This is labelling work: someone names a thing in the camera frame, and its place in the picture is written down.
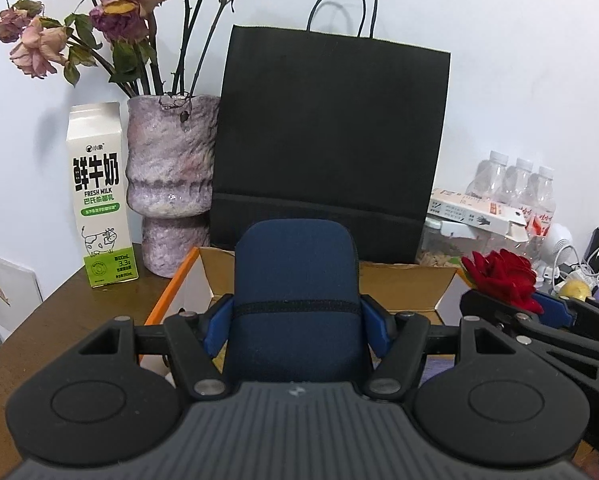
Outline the red fabric rose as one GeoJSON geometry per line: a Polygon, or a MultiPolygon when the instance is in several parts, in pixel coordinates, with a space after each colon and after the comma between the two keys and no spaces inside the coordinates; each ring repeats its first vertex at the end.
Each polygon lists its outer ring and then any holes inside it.
{"type": "Polygon", "coordinates": [[[471,258],[461,258],[461,264],[467,279],[482,294],[526,312],[543,313],[534,298],[537,276],[526,258],[500,249],[488,255],[472,252],[471,258]]]}

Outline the navy blue zip case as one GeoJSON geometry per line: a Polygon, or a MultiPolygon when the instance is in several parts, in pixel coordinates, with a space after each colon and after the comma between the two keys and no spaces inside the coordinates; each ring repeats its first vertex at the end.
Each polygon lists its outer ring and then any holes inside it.
{"type": "Polygon", "coordinates": [[[357,249],[327,220],[258,222],[234,253],[231,382],[363,382],[372,368],[357,249]]]}

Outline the green yellow apple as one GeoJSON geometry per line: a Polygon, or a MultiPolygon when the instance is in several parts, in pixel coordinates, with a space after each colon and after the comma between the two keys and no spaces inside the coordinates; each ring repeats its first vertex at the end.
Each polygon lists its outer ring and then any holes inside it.
{"type": "Polygon", "coordinates": [[[559,290],[559,296],[585,301],[592,296],[592,291],[586,282],[575,278],[575,280],[568,280],[563,283],[559,290]]]}

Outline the red cardboard box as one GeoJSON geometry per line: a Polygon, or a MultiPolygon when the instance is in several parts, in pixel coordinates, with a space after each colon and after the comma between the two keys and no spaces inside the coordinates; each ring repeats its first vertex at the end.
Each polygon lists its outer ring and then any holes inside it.
{"type": "MultiPolygon", "coordinates": [[[[458,268],[429,268],[409,264],[359,264],[359,287],[388,312],[409,311],[429,319],[433,325],[456,326],[461,318],[459,302],[469,290],[458,268]]],[[[216,248],[194,248],[181,263],[148,316],[148,325],[161,324],[181,311],[206,312],[222,296],[234,291],[234,255],[216,248]]],[[[361,321],[342,318],[342,334],[323,314],[308,315],[320,326],[305,328],[301,357],[326,366],[345,356],[368,358],[370,337],[361,321]]]]}

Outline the clear snack container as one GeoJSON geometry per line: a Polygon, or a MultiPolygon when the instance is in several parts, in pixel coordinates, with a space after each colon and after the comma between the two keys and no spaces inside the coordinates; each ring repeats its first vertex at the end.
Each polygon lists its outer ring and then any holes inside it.
{"type": "Polygon", "coordinates": [[[512,226],[507,235],[488,232],[461,222],[426,217],[415,262],[421,266],[450,268],[461,266],[462,257],[473,252],[488,255],[505,248],[523,254],[528,235],[520,226],[512,226]]]}

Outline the small white fan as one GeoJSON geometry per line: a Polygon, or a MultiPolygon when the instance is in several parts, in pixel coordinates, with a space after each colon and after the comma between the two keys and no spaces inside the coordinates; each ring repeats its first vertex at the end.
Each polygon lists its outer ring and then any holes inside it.
{"type": "Polygon", "coordinates": [[[552,223],[547,234],[539,243],[537,255],[533,260],[533,269],[538,283],[551,280],[561,258],[561,250],[572,244],[571,231],[563,224],[552,223]]]}

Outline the white flat carton box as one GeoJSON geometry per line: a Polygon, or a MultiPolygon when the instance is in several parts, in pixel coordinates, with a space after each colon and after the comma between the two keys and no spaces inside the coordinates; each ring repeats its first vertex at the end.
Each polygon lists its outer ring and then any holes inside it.
{"type": "Polygon", "coordinates": [[[427,213],[503,236],[516,243],[528,241],[523,212],[493,200],[435,188],[429,199],[427,213]]]}

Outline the water bottle middle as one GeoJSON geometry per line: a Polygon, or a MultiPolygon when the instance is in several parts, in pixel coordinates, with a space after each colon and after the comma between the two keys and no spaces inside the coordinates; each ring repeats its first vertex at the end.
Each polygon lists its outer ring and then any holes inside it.
{"type": "Polygon", "coordinates": [[[519,157],[514,165],[505,170],[500,188],[498,188],[496,194],[499,203],[513,205],[525,191],[533,167],[534,163],[531,160],[519,157]]]}

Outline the water bottle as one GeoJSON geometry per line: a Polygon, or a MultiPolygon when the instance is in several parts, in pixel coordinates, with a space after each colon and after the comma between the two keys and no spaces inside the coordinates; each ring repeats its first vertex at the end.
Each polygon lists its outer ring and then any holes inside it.
{"type": "Polygon", "coordinates": [[[531,236],[545,237],[553,221],[557,205],[553,192],[554,170],[540,166],[528,180],[525,204],[529,206],[527,230],[531,236]]]}
{"type": "Polygon", "coordinates": [[[498,188],[496,194],[499,203],[513,205],[525,191],[533,167],[534,163],[531,160],[519,157],[514,165],[505,170],[500,188],[498,188]]]}
{"type": "Polygon", "coordinates": [[[493,200],[505,177],[508,161],[508,155],[491,151],[489,157],[478,164],[465,194],[481,200],[493,200]]]}

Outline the water bottle right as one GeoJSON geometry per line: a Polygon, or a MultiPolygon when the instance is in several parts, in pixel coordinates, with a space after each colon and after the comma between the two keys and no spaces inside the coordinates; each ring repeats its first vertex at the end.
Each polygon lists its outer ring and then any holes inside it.
{"type": "Polygon", "coordinates": [[[554,170],[540,166],[528,180],[525,204],[529,206],[527,230],[531,236],[545,237],[553,221],[557,205],[553,192],[554,170]]]}

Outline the water bottle left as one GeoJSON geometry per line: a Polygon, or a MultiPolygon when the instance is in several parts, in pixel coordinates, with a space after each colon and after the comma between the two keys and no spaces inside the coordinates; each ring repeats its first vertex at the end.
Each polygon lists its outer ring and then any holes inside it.
{"type": "Polygon", "coordinates": [[[505,177],[508,161],[508,155],[491,151],[489,157],[478,164],[465,194],[481,200],[493,200],[505,177]]]}

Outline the purple textured vase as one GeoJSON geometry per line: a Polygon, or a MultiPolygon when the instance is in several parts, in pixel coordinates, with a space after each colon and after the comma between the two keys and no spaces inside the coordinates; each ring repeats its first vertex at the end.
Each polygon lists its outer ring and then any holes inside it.
{"type": "Polygon", "coordinates": [[[136,96],[128,101],[127,203],[142,217],[142,260],[172,278],[210,242],[217,96],[136,96]]]}

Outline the white panel board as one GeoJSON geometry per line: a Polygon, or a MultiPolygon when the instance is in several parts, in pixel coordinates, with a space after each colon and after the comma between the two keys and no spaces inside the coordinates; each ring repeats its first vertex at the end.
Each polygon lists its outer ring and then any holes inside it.
{"type": "Polygon", "coordinates": [[[10,337],[41,304],[35,272],[0,258],[0,341],[10,337]]]}

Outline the milk carton white green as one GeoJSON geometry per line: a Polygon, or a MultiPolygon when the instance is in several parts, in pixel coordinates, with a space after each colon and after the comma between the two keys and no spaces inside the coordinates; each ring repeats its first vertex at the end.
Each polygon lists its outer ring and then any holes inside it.
{"type": "Polygon", "coordinates": [[[68,116],[73,208],[93,288],[139,278],[127,218],[120,104],[77,105],[68,116]]]}

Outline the black paper shopping bag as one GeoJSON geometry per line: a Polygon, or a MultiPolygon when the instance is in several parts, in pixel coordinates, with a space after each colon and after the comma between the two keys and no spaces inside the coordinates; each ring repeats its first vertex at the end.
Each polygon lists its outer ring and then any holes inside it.
{"type": "Polygon", "coordinates": [[[310,28],[232,29],[211,242],[252,224],[339,222],[362,260],[417,255],[443,134],[447,52],[310,28]]]}

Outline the dried pink roses bouquet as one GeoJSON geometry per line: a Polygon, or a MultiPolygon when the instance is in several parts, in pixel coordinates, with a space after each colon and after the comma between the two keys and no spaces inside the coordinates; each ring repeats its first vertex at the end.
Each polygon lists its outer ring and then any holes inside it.
{"type": "MultiPolygon", "coordinates": [[[[187,80],[186,58],[204,0],[184,0],[184,26],[173,79],[158,64],[155,12],[167,0],[85,0],[91,8],[62,20],[42,2],[18,0],[0,11],[0,42],[10,62],[25,76],[45,79],[61,73],[75,86],[84,67],[99,66],[125,96],[192,96],[198,82],[187,80]]],[[[218,15],[234,0],[217,0],[218,15]]]]}

